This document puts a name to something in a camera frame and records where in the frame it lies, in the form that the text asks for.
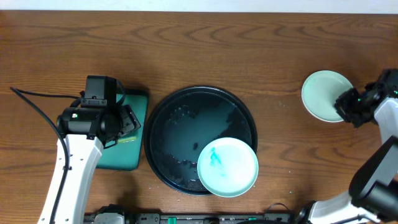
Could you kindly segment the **green yellow sponge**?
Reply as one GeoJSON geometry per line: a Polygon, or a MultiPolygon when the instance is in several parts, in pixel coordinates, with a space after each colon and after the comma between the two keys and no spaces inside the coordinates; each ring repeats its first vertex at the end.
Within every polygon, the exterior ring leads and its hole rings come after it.
{"type": "Polygon", "coordinates": [[[124,136],[124,137],[118,139],[118,143],[131,142],[131,141],[135,141],[136,139],[137,139],[137,136],[124,136]]]}

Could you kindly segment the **mint green plate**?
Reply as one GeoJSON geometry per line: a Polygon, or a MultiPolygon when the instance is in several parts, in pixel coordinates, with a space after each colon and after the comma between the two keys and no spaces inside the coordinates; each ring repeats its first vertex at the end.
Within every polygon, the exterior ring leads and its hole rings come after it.
{"type": "Polygon", "coordinates": [[[197,172],[202,185],[219,197],[237,197],[255,184],[259,163],[253,149],[236,138],[219,138],[201,151],[197,172]]]}
{"type": "Polygon", "coordinates": [[[343,118],[336,112],[334,104],[341,94],[352,88],[351,82],[340,73],[320,70],[304,81],[301,98],[312,116],[325,122],[338,123],[343,118]]]}

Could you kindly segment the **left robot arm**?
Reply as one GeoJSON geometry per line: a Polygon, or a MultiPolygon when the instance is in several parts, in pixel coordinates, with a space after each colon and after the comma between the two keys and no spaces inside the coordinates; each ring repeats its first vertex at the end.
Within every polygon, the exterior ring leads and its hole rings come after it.
{"type": "Polygon", "coordinates": [[[129,105],[68,107],[58,117],[57,161],[39,223],[83,223],[96,166],[107,148],[135,131],[129,105]]]}

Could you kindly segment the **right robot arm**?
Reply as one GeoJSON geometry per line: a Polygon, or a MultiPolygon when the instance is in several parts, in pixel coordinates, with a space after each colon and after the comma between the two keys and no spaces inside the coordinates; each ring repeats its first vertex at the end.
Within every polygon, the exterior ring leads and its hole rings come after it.
{"type": "Polygon", "coordinates": [[[303,207],[296,223],[366,223],[397,220],[397,82],[377,81],[360,93],[349,85],[305,83],[308,108],[332,109],[355,128],[375,122],[381,147],[355,173],[349,189],[303,207]]]}

